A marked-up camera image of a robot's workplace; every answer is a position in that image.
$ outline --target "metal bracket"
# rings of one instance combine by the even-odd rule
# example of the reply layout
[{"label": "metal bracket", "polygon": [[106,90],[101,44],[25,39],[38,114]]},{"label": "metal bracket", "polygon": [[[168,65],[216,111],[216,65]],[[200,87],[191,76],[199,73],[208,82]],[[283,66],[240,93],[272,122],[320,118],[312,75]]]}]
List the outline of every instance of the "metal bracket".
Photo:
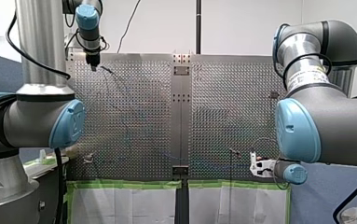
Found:
[{"label": "metal bracket", "polygon": [[175,76],[189,76],[189,66],[174,66]]},{"label": "metal bracket", "polygon": [[172,167],[172,178],[173,179],[187,179],[189,175],[189,166],[187,165],[176,165]]}]

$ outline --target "gray fabric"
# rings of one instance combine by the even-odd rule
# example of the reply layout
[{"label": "gray fabric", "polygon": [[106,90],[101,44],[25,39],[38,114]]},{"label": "gray fabric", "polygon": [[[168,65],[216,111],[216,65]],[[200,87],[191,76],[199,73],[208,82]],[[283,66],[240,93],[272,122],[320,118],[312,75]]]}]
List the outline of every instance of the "gray fabric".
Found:
[{"label": "gray fabric", "polygon": [[76,189],[73,224],[173,224],[176,189]]},{"label": "gray fabric", "polygon": [[286,195],[284,190],[232,188],[230,197],[230,187],[190,189],[190,223],[284,224]]}]

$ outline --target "green tape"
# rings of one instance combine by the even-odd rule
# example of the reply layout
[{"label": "green tape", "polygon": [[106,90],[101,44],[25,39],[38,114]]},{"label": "green tape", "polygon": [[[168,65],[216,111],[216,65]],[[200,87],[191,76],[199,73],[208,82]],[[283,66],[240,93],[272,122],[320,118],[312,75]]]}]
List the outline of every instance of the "green tape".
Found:
[{"label": "green tape", "polygon": [[274,183],[258,183],[253,181],[234,180],[189,180],[190,189],[234,187],[242,189],[273,189],[280,190]]},{"label": "green tape", "polygon": [[74,190],[76,189],[180,189],[181,181],[81,180],[67,181],[68,223],[71,223]]}]

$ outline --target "pegboard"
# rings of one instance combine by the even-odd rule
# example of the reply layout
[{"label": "pegboard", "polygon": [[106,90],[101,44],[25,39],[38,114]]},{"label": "pegboard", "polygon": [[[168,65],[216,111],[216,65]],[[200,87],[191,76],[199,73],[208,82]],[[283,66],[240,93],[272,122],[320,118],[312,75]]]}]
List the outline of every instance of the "pegboard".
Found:
[{"label": "pegboard", "polygon": [[87,115],[70,178],[171,179],[172,56],[103,54],[97,72],[71,59]]},{"label": "pegboard", "polygon": [[[190,178],[253,177],[251,146],[259,137],[275,139],[274,109],[283,95],[270,57],[193,56]],[[241,158],[231,157],[230,149]],[[264,157],[279,155],[270,141],[259,141],[254,150]]]},{"label": "pegboard", "polygon": [[[83,53],[70,56],[72,85],[87,108],[70,179],[172,179],[173,165],[186,164],[189,178],[230,178],[230,168],[235,179],[253,177],[249,148],[275,138],[274,107],[284,95],[271,58],[178,57],[102,54],[92,72]],[[230,149],[242,153],[232,165]],[[278,156],[272,142],[255,149]]]}]

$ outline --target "robotic arm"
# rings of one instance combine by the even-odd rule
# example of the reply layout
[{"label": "robotic arm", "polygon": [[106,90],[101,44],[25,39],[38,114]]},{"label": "robotic arm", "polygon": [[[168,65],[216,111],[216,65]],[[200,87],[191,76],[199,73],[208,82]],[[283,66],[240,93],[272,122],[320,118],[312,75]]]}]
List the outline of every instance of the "robotic arm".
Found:
[{"label": "robotic arm", "polygon": [[101,0],[62,0],[63,13],[74,14],[78,25],[76,41],[86,53],[86,62],[95,71],[100,64],[99,22],[103,14]]},{"label": "robotic arm", "polygon": [[288,91],[275,114],[282,159],[253,161],[253,174],[265,176],[258,171],[266,165],[277,177],[302,184],[307,171],[301,161],[357,166],[357,99],[348,97],[357,66],[356,32],[341,21],[284,24],[273,49]]},{"label": "robotic arm", "polygon": [[69,147],[82,134],[85,108],[65,74],[63,12],[76,15],[77,39],[92,70],[100,63],[101,0],[16,0],[24,84],[16,94],[0,97],[2,224],[39,219],[38,183],[24,173],[19,148]]}]

